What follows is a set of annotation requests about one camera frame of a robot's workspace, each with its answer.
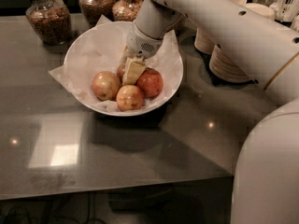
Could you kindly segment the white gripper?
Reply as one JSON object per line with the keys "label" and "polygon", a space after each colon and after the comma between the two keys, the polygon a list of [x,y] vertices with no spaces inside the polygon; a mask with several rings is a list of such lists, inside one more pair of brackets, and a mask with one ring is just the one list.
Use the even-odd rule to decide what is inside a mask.
{"label": "white gripper", "polygon": [[148,59],[157,53],[162,44],[162,39],[153,39],[144,35],[137,28],[135,23],[132,23],[127,36],[127,46],[125,46],[120,59],[120,64],[126,62],[124,74],[122,76],[123,85],[135,85],[147,68],[146,63],[142,58],[128,58],[129,53],[133,56]]}

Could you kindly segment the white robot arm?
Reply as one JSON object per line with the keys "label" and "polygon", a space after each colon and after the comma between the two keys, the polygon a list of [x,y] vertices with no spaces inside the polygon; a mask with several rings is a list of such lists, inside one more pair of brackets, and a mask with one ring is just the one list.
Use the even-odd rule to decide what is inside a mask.
{"label": "white robot arm", "polygon": [[203,28],[279,106],[240,151],[230,223],[299,224],[298,34],[230,0],[144,0],[129,31],[129,52],[153,56],[177,15]]}

